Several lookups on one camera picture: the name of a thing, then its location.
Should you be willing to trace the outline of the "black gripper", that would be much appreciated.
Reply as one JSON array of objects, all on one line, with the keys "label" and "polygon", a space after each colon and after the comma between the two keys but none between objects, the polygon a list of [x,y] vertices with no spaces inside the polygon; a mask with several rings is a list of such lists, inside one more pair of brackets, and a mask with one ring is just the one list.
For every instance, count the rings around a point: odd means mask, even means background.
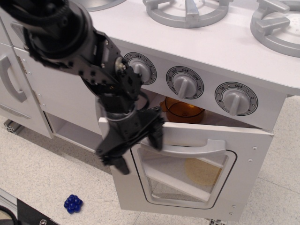
[{"label": "black gripper", "polygon": [[108,134],[96,150],[103,164],[113,165],[123,175],[130,174],[122,156],[135,143],[146,137],[154,149],[161,151],[164,124],[161,112],[161,108],[156,106],[143,111],[134,110],[121,119],[108,116]]}]

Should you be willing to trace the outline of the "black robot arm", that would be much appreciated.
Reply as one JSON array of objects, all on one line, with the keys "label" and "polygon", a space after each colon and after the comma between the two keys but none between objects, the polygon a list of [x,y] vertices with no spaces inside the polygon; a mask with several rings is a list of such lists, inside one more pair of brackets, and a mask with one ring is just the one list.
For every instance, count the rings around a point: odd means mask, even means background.
[{"label": "black robot arm", "polygon": [[148,137],[163,145],[159,107],[136,108],[142,76],[129,66],[114,42],[97,31],[87,10],[69,0],[3,0],[1,8],[23,26],[30,56],[43,66],[79,76],[98,97],[109,132],[97,148],[104,165],[129,174],[123,154]]}]

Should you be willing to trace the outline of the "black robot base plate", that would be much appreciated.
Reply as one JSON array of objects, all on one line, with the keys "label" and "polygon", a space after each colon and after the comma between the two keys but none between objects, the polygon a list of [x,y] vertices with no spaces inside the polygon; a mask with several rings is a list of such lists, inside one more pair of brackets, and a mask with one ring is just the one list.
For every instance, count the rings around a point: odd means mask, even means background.
[{"label": "black robot base plate", "polygon": [[18,199],[16,203],[0,201],[0,212],[8,217],[0,220],[1,225],[58,225],[53,219]]}]

